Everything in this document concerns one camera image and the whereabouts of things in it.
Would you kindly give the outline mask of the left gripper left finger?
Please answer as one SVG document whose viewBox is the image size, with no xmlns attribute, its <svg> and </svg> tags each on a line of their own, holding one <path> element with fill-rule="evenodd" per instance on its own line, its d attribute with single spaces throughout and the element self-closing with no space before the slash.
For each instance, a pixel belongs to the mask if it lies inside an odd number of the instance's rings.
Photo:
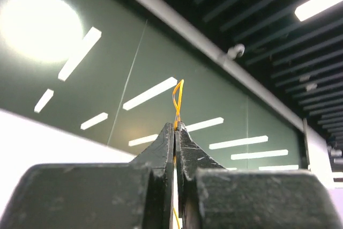
<svg viewBox="0 0 343 229">
<path fill-rule="evenodd" d="M 17 184 L 1 228 L 172 228 L 174 126 L 128 163 L 39 164 Z"/>
</svg>

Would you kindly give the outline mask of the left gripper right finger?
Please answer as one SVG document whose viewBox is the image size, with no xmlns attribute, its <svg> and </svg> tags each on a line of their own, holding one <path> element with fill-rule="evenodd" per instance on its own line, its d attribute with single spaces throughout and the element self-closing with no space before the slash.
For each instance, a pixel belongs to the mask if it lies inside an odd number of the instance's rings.
<svg viewBox="0 0 343 229">
<path fill-rule="evenodd" d="M 178 214 L 184 228 L 342 228 L 319 179 L 306 170 L 230 171 L 175 131 Z"/>
</svg>

